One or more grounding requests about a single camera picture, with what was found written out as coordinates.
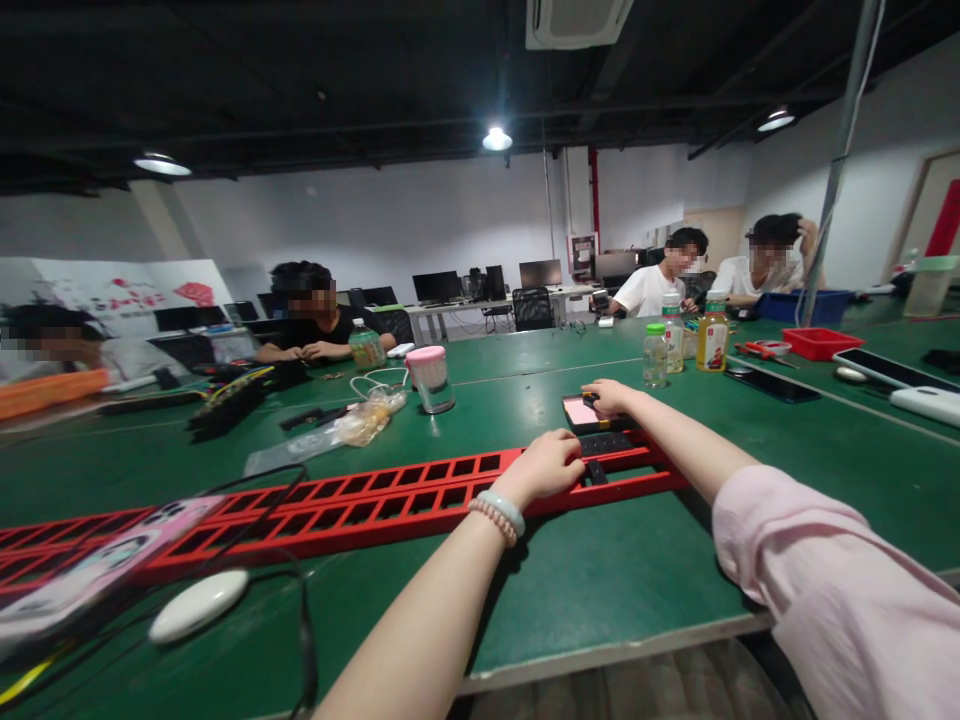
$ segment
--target ceiling light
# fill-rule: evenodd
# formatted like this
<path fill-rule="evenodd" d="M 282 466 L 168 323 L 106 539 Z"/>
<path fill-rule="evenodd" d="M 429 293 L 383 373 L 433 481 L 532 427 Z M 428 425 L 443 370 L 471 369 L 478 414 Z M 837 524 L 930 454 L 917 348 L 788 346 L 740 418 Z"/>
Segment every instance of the ceiling light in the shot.
<path fill-rule="evenodd" d="M 483 146 L 487 150 L 496 152 L 508 150 L 511 145 L 513 145 L 513 139 L 503 131 L 503 128 L 499 127 L 490 128 L 490 132 L 483 139 Z"/>
<path fill-rule="evenodd" d="M 158 172 L 162 175 L 192 175 L 193 171 L 185 165 L 179 164 L 169 155 L 162 155 L 155 152 L 145 152 L 143 157 L 138 157 L 133 161 L 138 168 Z"/>
<path fill-rule="evenodd" d="M 790 114 L 786 105 L 781 105 L 767 116 L 763 125 L 758 127 L 757 130 L 760 132 L 770 132 L 771 130 L 782 128 L 784 125 L 789 125 L 796 119 L 796 117 Z"/>

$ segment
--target pink sleeve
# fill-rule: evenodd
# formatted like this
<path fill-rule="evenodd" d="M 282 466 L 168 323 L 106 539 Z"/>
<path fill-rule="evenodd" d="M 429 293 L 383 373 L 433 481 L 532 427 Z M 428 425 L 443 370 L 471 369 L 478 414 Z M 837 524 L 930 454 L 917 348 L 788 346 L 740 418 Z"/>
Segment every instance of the pink sleeve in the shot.
<path fill-rule="evenodd" d="M 713 532 L 821 718 L 960 718 L 960 596 L 857 511 L 754 466 L 721 489 Z"/>

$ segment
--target plastic bag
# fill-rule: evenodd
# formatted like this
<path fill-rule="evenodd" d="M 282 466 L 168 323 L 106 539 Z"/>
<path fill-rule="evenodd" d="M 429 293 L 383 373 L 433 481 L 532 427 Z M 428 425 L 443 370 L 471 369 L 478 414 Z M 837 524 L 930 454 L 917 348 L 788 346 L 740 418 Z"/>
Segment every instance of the plastic bag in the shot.
<path fill-rule="evenodd" d="M 266 450 L 258 450 L 250 453 L 247 458 L 247 465 L 243 469 L 244 476 L 253 475 L 259 472 L 266 472 L 282 465 L 304 462 L 317 455 L 340 447 L 343 441 L 337 433 L 333 423 L 328 423 L 323 427 L 312 430 L 304 435 L 284 440 L 279 445 L 274 445 Z"/>
<path fill-rule="evenodd" d="M 407 404 L 407 394 L 387 394 L 382 387 L 374 388 L 366 402 L 360 403 L 333 425 L 337 435 L 347 445 L 366 447 L 390 422 L 390 416 Z"/>

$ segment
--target red plastic rack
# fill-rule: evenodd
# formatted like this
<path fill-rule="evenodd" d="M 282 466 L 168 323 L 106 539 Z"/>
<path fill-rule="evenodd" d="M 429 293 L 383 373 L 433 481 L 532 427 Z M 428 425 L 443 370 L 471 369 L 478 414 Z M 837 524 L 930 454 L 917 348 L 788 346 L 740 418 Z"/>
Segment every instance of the red plastic rack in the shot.
<path fill-rule="evenodd" d="M 533 503 L 528 516 L 626 500 L 687 485 L 640 430 L 625 433 L 631 449 L 585 457 L 588 472 L 569 492 Z M 234 493 L 195 528 L 152 559 L 138 583 L 175 580 L 241 533 L 228 553 L 283 548 L 301 558 L 382 545 L 452 530 L 470 501 L 516 460 L 522 449 L 388 468 L 301 484 L 274 513 L 251 528 L 284 487 Z M 645 471 L 625 479 L 612 473 Z M 0 530 L 0 604 L 41 586 L 53 571 L 132 527 L 152 508 Z M 78 543 L 80 538 L 88 537 Z M 264 563 L 271 562 L 264 554 Z"/>

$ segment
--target juice bottle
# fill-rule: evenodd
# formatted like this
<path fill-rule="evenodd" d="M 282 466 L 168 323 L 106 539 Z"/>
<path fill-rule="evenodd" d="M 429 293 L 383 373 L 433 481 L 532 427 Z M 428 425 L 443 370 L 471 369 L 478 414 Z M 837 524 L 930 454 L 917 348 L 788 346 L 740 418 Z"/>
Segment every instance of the juice bottle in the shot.
<path fill-rule="evenodd" d="M 680 319 L 680 293 L 663 296 L 663 336 L 667 340 L 667 372 L 683 372 L 683 320 Z"/>
<path fill-rule="evenodd" d="M 707 293 L 707 313 L 697 331 L 697 370 L 723 372 L 727 368 L 730 320 L 726 309 L 727 294 L 723 290 Z"/>
<path fill-rule="evenodd" d="M 373 370 L 387 364 L 387 354 L 380 344 L 380 336 L 364 325 L 362 318 L 353 319 L 350 352 L 357 362 L 357 370 Z"/>

